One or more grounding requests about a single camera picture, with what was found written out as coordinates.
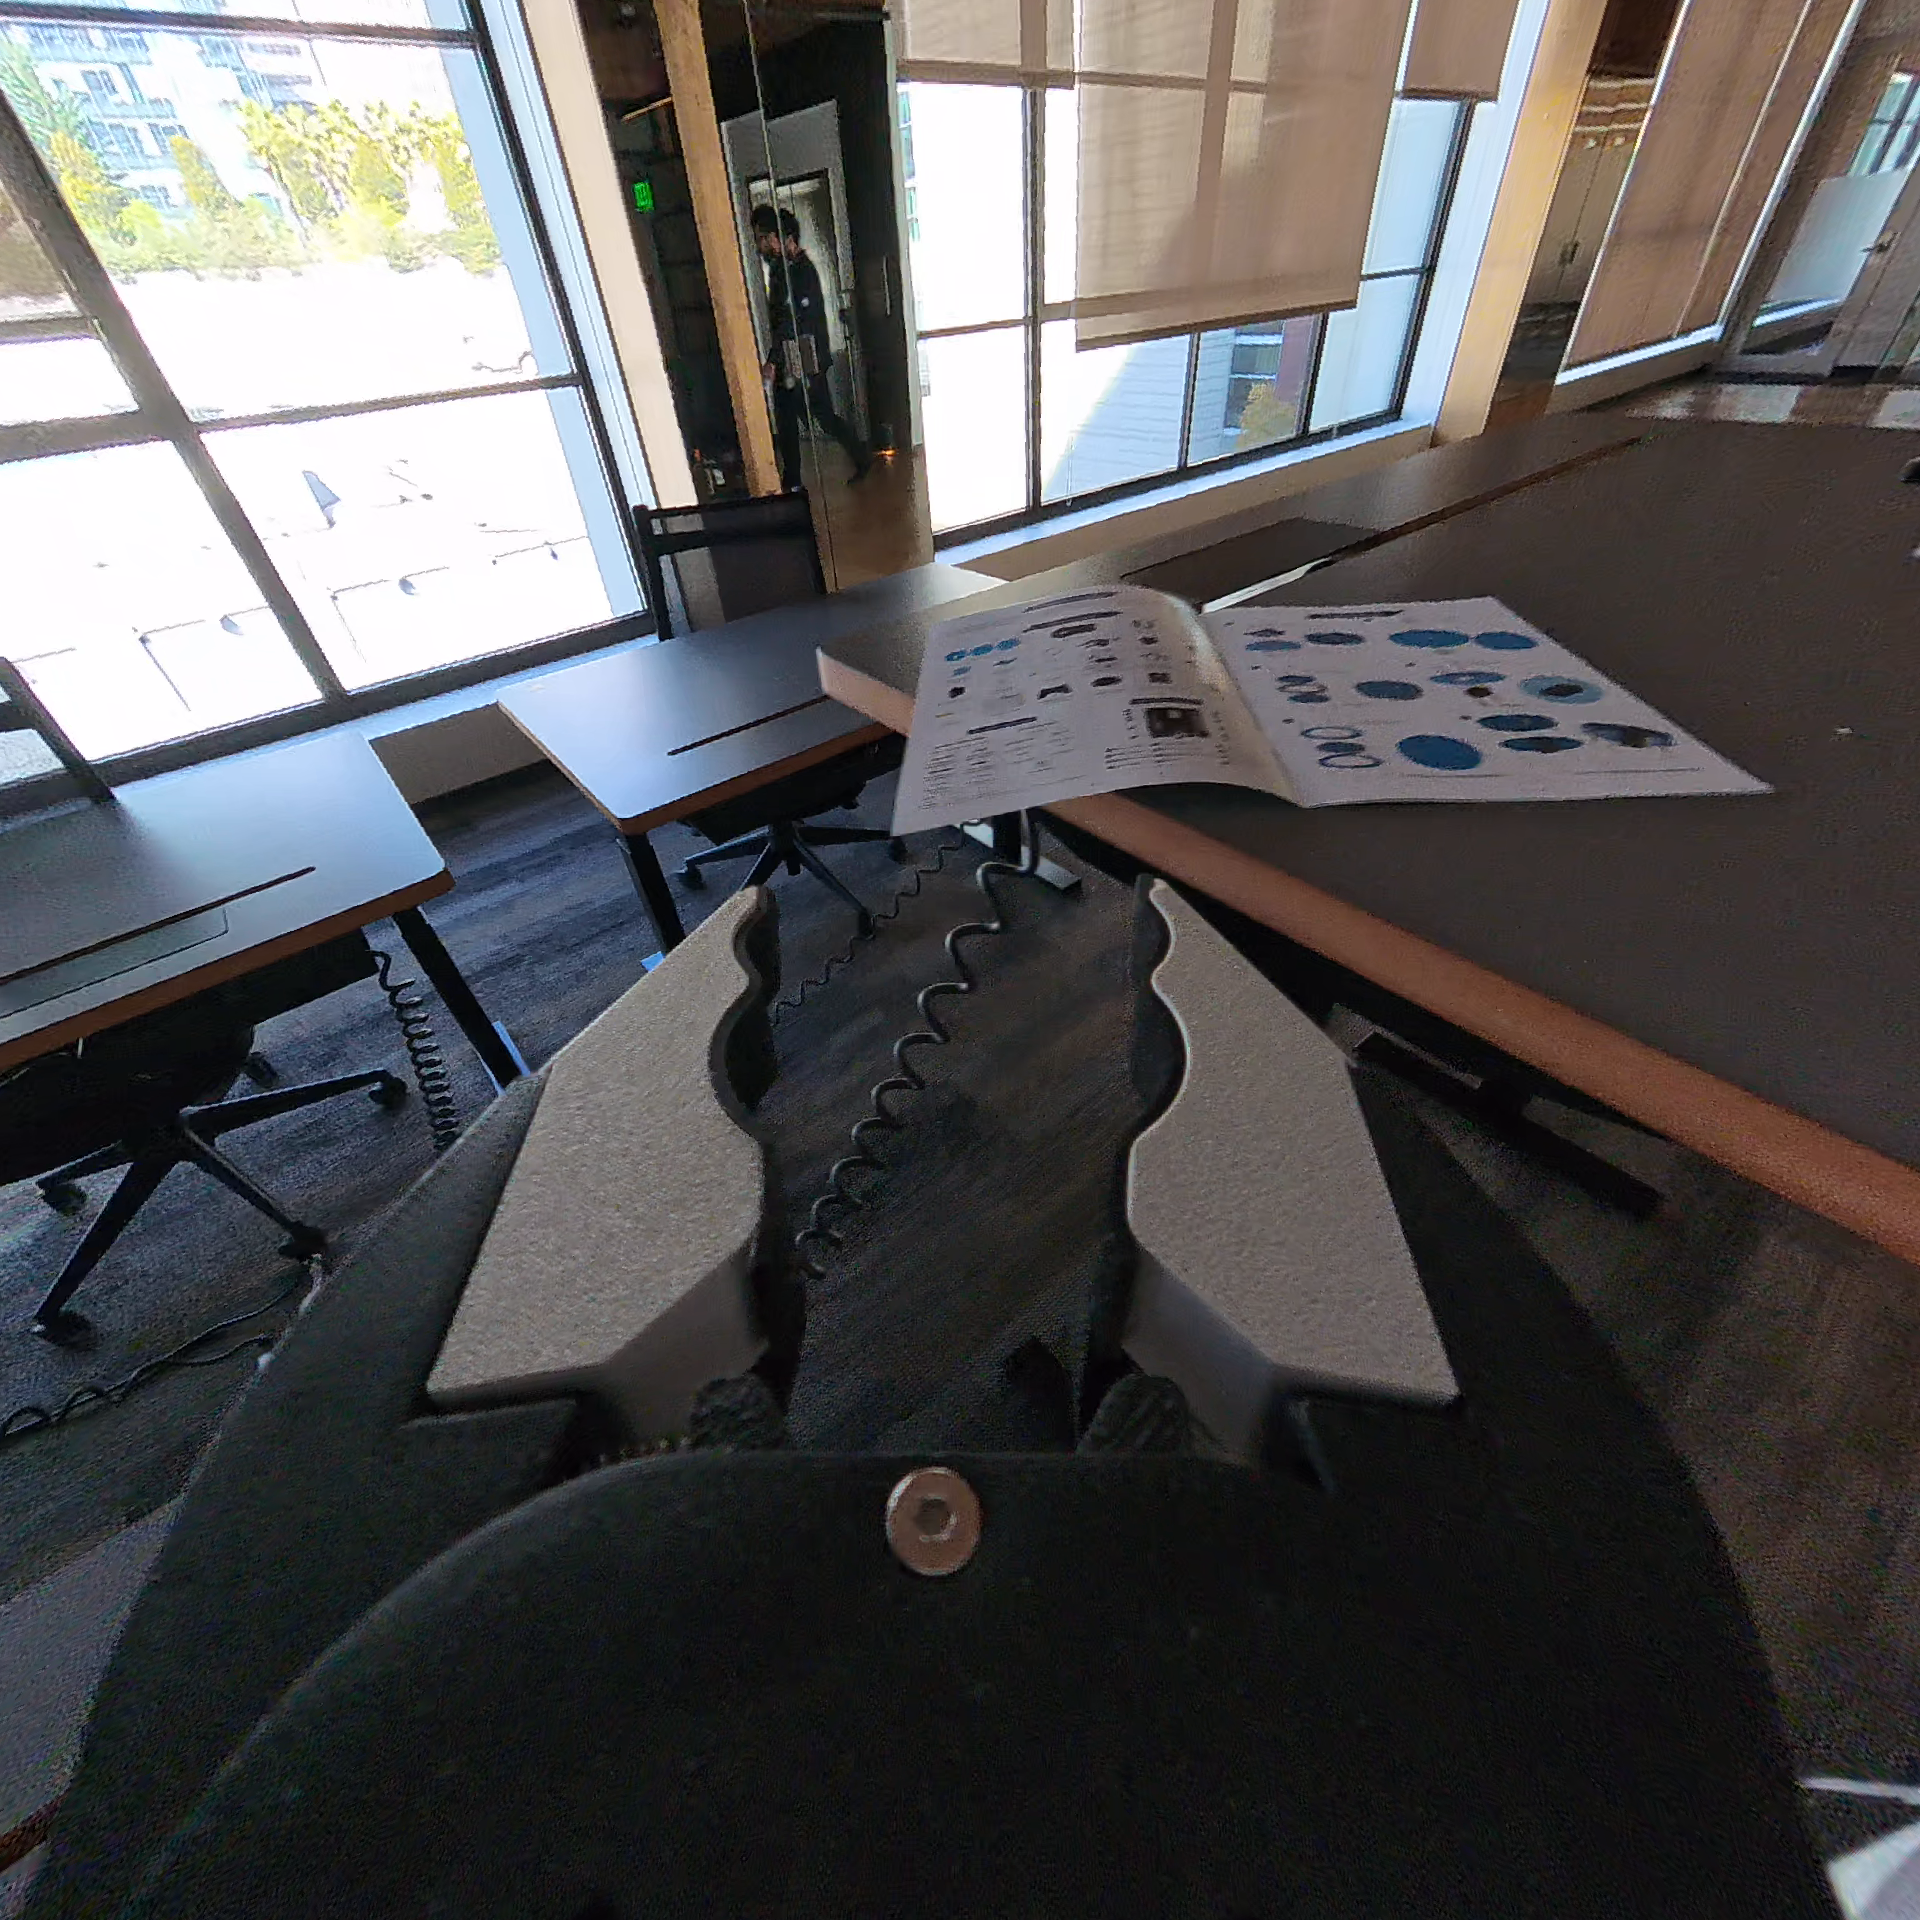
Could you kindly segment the black office chair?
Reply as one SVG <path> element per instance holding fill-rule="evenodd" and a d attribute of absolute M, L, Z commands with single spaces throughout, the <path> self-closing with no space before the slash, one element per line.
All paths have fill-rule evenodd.
<path fill-rule="evenodd" d="M 636 508 L 648 603 L 662 637 L 702 632 L 736 616 L 790 607 L 828 595 L 808 494 L 721 498 L 692 508 Z M 817 816 L 851 810 L 868 781 L 895 772 L 903 744 L 887 735 L 783 775 L 750 792 L 692 812 L 687 828 L 707 852 L 679 864 L 687 887 L 704 887 L 704 868 L 753 860 L 748 884 L 775 874 L 809 874 L 855 910 L 855 940 L 878 932 L 875 914 L 840 880 L 818 848 L 884 843 L 892 860 L 905 843 L 873 828 L 820 828 Z"/>
<path fill-rule="evenodd" d="M 282 1228 L 290 1259 L 326 1253 L 326 1231 L 286 1214 L 217 1140 L 352 1092 L 368 1092 L 385 1110 L 406 1101 L 408 1086 L 390 1070 L 286 1086 L 257 1056 L 264 1021 L 360 980 L 386 978 L 391 963 L 356 930 L 6 1072 L 6 1183 L 35 1182 L 51 1210 L 76 1214 L 89 1175 L 127 1173 L 40 1301 L 36 1338 L 66 1349 L 89 1344 L 92 1328 L 71 1310 L 73 1293 L 182 1164 Z"/>

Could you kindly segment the open instruction booklet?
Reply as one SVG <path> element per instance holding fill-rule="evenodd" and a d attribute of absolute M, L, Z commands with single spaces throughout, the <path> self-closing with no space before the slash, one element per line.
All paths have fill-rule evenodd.
<path fill-rule="evenodd" d="M 1492 596 L 1199 613 L 1118 586 L 928 636 L 897 832 L 1172 783 L 1297 810 L 1770 790 Z"/>

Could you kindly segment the beige roller blind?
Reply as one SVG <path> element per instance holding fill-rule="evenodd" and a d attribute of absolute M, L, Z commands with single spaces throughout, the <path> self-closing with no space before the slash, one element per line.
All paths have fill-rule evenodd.
<path fill-rule="evenodd" d="M 1086 3 L 1076 350 L 1354 306 L 1408 3 Z"/>
<path fill-rule="evenodd" d="M 1678 8 L 1567 372 L 1722 330 L 1852 3 Z"/>

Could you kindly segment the grey office desk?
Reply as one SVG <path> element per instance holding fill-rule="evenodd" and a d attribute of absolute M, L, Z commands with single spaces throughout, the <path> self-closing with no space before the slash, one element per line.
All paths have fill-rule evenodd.
<path fill-rule="evenodd" d="M 851 799 L 892 775 L 902 735 L 824 692 L 817 652 L 916 626 L 1001 582 L 924 565 L 683 637 L 620 646 L 510 687 L 498 708 L 620 832 L 663 950 L 687 930 L 650 829 L 726 816 L 769 826 L 775 799 Z"/>
<path fill-rule="evenodd" d="M 6 829 L 6 1068 L 395 920 L 497 1087 L 527 1072 L 424 903 L 454 875 L 356 733 L 207 760 Z"/>

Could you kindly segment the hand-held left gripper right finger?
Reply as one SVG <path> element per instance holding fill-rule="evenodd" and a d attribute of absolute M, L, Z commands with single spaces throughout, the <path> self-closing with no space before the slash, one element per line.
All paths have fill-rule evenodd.
<path fill-rule="evenodd" d="M 1452 1408 L 1459 1382 L 1347 1056 L 1171 882 L 1136 887 L 1120 1349 L 1226 1456 L 1308 1398 Z"/>

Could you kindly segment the large window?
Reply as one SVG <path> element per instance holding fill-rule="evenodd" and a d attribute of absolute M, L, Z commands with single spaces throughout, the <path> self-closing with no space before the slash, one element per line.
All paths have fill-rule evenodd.
<path fill-rule="evenodd" d="M 523 5 L 6 5 L 6 661 L 194 759 L 642 632 Z"/>
<path fill-rule="evenodd" d="M 1467 103 L 1395 103 L 1354 306 L 1090 350 L 1067 311 L 1075 94 L 903 80 L 897 107 L 938 538 L 1347 438 L 1401 412 L 1470 140 Z"/>

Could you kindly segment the wooden pillar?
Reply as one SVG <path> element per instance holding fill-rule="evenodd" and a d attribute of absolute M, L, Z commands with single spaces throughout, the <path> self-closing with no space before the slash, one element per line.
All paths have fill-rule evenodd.
<path fill-rule="evenodd" d="M 771 407 L 761 381 L 760 335 L 736 232 L 730 159 L 714 104 L 704 14 L 698 3 L 655 3 L 663 66 L 679 125 L 688 195 L 698 223 L 718 350 L 746 487 L 753 496 L 783 492 Z"/>

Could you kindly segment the person's white shoe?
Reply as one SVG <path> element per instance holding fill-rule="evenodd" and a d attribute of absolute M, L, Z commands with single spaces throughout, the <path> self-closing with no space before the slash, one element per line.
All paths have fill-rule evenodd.
<path fill-rule="evenodd" d="M 1803 1775 L 1803 1812 L 1843 1918 L 1918 1916 L 1918 1786 Z"/>

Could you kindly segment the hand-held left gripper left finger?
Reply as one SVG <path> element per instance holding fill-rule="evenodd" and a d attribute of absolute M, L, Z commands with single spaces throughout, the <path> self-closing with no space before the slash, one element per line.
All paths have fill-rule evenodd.
<path fill-rule="evenodd" d="M 435 1411 L 576 1398 L 640 1445 L 775 1344 L 755 1052 L 777 901 L 748 884 L 560 1048 L 426 1379 Z"/>

